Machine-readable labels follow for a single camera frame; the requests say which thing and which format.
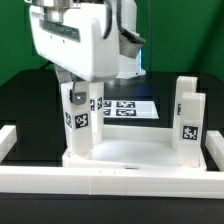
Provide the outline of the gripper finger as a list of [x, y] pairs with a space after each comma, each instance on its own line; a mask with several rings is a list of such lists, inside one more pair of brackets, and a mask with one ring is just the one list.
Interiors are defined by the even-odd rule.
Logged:
[[74, 79], [70, 89], [70, 102], [75, 105], [85, 104], [87, 102], [87, 90], [88, 83], [86, 81]]
[[71, 73], [69, 71], [65, 70], [64, 68], [58, 65], [55, 65], [54, 69], [60, 84], [68, 83], [72, 81]]

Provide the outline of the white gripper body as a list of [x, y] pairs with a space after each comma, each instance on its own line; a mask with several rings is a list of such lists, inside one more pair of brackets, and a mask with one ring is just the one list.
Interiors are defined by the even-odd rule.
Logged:
[[119, 71], [119, 34], [104, 4], [82, 4], [67, 9], [63, 22], [44, 19], [43, 9], [31, 6], [30, 24], [34, 46], [39, 55], [88, 82], [114, 79]]

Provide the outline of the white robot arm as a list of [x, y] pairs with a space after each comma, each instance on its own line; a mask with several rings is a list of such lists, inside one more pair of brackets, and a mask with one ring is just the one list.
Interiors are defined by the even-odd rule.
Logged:
[[24, 0], [37, 53], [62, 69], [61, 83], [105, 82], [119, 57], [136, 58], [146, 40], [135, 31], [134, 0]]

